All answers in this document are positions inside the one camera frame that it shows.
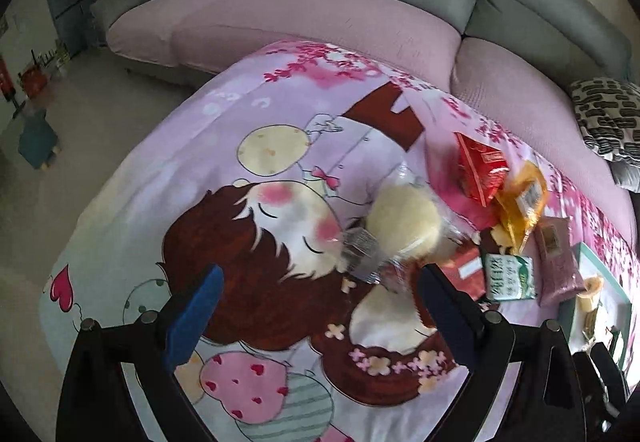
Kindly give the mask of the beige orange wafer packet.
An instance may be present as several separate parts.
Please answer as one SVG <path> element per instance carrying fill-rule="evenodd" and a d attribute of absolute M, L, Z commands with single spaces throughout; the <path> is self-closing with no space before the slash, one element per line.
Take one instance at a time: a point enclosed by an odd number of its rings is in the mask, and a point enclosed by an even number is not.
<path fill-rule="evenodd" d="M 584 325 L 582 325 L 582 336 L 589 342 L 597 337 L 598 313 L 598 307 L 585 313 Z"/>

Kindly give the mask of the small green white packet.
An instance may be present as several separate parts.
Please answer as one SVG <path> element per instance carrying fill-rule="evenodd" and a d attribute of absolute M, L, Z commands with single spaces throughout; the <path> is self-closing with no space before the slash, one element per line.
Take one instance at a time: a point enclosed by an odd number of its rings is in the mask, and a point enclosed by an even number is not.
<path fill-rule="evenodd" d="M 605 348 L 615 364 L 620 363 L 624 349 L 622 331 L 615 325 L 605 329 Z"/>

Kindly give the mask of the white tray teal rim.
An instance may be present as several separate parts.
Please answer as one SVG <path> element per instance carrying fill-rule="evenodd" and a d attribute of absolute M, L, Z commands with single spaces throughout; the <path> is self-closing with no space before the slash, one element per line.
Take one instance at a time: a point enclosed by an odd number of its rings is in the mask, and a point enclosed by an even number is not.
<path fill-rule="evenodd" d="M 600 275 L 604 278 L 605 284 L 603 292 L 600 294 L 598 306 L 597 337 L 591 342 L 582 336 L 585 312 L 579 309 L 576 296 L 560 303 L 556 318 L 561 324 L 570 353 L 588 351 L 593 344 L 599 341 L 604 344 L 605 329 L 615 325 L 622 331 L 624 340 L 622 357 L 617 366 L 620 370 L 625 370 L 632 320 L 632 303 L 608 267 L 585 243 L 575 244 L 573 251 L 582 278 L 585 280 L 587 277 Z"/>

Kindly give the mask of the green biscuit packet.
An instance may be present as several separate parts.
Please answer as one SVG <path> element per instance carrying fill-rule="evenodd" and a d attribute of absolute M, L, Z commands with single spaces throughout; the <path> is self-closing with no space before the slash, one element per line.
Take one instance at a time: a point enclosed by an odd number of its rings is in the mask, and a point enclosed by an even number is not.
<path fill-rule="evenodd" d="M 518 255 L 486 254 L 483 259 L 486 295 L 491 301 L 537 297 L 533 259 Z"/>

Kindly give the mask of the dark red snack packet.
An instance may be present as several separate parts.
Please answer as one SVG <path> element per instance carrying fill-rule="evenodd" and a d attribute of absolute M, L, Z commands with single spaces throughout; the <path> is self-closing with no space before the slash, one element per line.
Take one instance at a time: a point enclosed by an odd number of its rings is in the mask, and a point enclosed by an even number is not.
<path fill-rule="evenodd" d="M 475 244 L 459 245 L 439 268 L 454 288 L 467 293 L 472 299 L 478 300 L 486 294 L 483 260 Z"/>

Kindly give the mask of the yellow jelly cup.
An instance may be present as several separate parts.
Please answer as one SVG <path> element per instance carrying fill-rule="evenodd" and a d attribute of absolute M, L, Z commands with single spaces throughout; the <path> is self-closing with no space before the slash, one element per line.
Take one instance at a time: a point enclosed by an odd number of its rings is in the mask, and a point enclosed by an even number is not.
<path fill-rule="evenodd" d="M 584 290 L 576 296 L 576 299 L 579 309 L 582 312 L 589 313 L 599 306 L 600 294 L 603 292 L 605 280 L 600 275 L 587 277 L 584 280 L 584 284 Z"/>

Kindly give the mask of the pink purple snack packet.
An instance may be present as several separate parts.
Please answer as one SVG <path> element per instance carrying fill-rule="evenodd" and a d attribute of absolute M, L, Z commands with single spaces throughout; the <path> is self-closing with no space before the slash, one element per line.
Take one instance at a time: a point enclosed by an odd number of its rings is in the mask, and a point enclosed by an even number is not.
<path fill-rule="evenodd" d="M 542 217 L 536 226 L 535 240 L 540 258 L 539 304 L 542 307 L 558 305 L 583 292 L 584 279 L 570 243 L 570 221 Z"/>

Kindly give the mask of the clear bag yellow bread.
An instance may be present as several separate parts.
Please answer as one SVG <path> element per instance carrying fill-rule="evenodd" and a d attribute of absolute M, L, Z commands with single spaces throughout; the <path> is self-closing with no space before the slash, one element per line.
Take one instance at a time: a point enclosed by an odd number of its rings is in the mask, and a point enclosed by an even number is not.
<path fill-rule="evenodd" d="M 444 257 L 472 235 L 432 187 L 405 163 L 381 182 L 368 214 L 343 233 L 348 275 L 393 293 L 407 292 L 411 273 Z"/>

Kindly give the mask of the orange snack packet barcode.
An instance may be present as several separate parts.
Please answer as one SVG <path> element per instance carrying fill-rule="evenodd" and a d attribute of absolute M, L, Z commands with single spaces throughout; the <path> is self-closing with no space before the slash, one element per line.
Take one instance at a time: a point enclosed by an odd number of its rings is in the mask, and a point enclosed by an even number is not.
<path fill-rule="evenodd" d="M 521 254 L 529 236 L 544 213 L 548 202 L 548 187 L 544 174 L 532 162 L 525 162 L 522 169 L 509 177 L 497 193 L 500 207 L 500 223 L 509 239 L 513 254 Z"/>

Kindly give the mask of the cartoon girl pink blanket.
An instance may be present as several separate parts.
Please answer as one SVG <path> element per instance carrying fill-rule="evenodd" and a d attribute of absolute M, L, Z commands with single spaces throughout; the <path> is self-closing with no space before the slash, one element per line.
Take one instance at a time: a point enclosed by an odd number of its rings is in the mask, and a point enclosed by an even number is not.
<path fill-rule="evenodd" d="M 206 266 L 224 297 L 178 379 L 221 441 L 415 441 L 464 378 L 427 313 L 349 282 L 338 237 L 407 167 L 461 228 L 497 214 L 463 192 L 457 136 L 537 165 L 546 212 L 567 217 L 630 297 L 639 229 L 629 195 L 582 142 L 565 94 L 501 121 L 458 91 L 332 44 L 282 40 L 183 102 L 120 164 L 78 219 L 40 320 L 65 367 L 82 321 L 132 323 Z"/>

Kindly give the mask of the red square snack packet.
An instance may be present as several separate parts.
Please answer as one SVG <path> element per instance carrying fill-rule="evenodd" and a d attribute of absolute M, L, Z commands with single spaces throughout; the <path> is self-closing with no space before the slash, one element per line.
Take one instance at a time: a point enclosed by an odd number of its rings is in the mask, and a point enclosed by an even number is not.
<path fill-rule="evenodd" d="M 509 175 L 509 165 L 503 153 L 471 139 L 463 133 L 454 134 L 459 149 L 460 183 L 464 194 L 481 207 L 488 207 Z"/>

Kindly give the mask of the grey pillow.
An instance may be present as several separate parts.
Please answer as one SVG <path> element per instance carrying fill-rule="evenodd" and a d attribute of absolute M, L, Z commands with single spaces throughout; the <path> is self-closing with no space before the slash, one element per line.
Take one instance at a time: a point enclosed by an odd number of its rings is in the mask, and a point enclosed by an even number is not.
<path fill-rule="evenodd" d="M 640 168 L 623 162 L 610 164 L 612 177 L 617 187 L 631 193 L 640 193 Z"/>

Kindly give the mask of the teal small stool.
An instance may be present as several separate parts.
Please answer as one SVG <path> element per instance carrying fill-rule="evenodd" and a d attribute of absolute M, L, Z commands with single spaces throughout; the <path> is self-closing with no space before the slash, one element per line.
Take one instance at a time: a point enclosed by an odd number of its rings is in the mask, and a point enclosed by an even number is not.
<path fill-rule="evenodd" d="M 47 170 L 49 163 L 61 152 L 60 140 L 47 121 L 47 110 L 39 109 L 25 117 L 18 139 L 18 153 L 33 169 Z"/>

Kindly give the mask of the black white patterned pillow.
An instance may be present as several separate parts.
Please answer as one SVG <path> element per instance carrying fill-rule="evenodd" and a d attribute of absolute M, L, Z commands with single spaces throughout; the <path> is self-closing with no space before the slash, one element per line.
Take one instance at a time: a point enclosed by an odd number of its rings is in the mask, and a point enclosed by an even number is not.
<path fill-rule="evenodd" d="M 639 86 L 608 77 L 578 80 L 570 98 L 588 149 L 605 161 L 638 167 Z"/>

